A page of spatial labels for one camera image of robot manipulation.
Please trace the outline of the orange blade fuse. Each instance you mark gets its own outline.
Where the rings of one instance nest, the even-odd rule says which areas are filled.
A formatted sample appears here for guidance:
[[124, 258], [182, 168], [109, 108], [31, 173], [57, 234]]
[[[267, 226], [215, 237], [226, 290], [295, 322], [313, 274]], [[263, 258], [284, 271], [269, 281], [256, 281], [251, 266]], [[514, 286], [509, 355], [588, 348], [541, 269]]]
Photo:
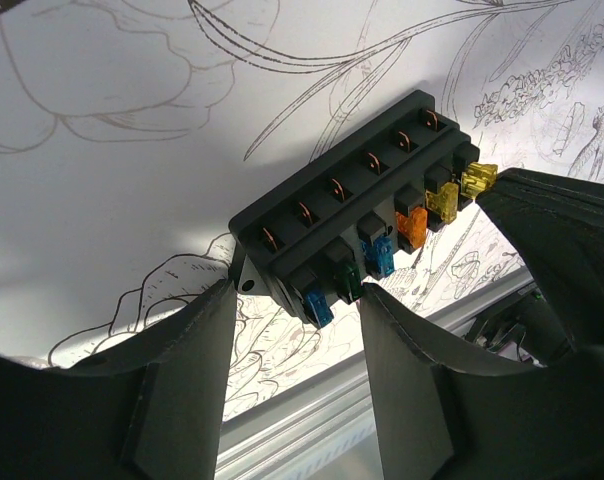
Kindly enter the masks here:
[[395, 217], [398, 241], [403, 244], [403, 249], [414, 251], [422, 248], [427, 237], [427, 210], [421, 206], [417, 206], [408, 215], [396, 212]]

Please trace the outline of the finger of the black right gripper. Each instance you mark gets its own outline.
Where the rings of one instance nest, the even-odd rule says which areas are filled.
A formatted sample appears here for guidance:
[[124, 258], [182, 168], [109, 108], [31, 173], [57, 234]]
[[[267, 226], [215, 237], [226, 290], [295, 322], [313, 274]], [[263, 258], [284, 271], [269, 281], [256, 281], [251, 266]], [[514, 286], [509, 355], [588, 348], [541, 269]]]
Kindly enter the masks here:
[[476, 202], [541, 294], [517, 319], [524, 350], [544, 365], [577, 353], [604, 364], [604, 184], [511, 168]]

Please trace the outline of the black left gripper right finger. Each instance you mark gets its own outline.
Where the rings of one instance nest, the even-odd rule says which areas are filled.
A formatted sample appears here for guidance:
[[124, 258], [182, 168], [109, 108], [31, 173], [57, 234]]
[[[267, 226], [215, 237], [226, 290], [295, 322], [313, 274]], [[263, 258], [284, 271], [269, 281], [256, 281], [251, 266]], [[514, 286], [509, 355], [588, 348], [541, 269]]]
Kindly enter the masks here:
[[604, 479], [604, 346], [520, 363], [372, 283], [360, 314], [385, 478]]

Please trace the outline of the black fuse box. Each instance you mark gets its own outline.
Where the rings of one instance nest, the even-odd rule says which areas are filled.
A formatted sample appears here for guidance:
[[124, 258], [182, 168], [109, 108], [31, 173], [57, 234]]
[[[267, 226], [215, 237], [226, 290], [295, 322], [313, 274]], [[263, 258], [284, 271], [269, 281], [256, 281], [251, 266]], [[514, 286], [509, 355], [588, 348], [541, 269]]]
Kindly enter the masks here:
[[[393, 258], [415, 252], [398, 241], [395, 213], [426, 209], [425, 192], [447, 182], [459, 185], [458, 213], [467, 205], [462, 172], [478, 158], [470, 136], [437, 112], [433, 96], [410, 93], [231, 219], [236, 290], [268, 296], [313, 325], [304, 295], [319, 288], [330, 308], [344, 302], [334, 282], [343, 261], [358, 266], [362, 282], [384, 279], [367, 273], [361, 242], [386, 235]], [[427, 233], [440, 230], [445, 223], [427, 212]]]

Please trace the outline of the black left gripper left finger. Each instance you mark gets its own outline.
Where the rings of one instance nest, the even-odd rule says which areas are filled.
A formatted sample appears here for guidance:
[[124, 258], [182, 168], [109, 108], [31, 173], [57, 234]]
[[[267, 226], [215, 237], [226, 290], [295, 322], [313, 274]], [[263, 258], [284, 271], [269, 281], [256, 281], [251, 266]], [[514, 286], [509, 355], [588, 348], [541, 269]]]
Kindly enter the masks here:
[[177, 313], [69, 369], [0, 356], [0, 479], [210, 479], [236, 294]]

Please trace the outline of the yellow blade fuse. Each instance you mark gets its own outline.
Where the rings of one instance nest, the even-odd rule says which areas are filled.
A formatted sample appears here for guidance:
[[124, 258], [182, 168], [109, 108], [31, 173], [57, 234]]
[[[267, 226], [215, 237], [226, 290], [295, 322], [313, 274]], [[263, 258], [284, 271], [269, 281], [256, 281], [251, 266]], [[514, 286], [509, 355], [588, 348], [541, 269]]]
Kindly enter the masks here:
[[481, 164], [472, 162], [462, 172], [460, 193], [475, 200], [477, 196], [490, 189], [496, 182], [498, 166], [496, 164]]
[[447, 182], [437, 193], [425, 192], [426, 209], [438, 215], [445, 224], [452, 223], [457, 217], [459, 185]]

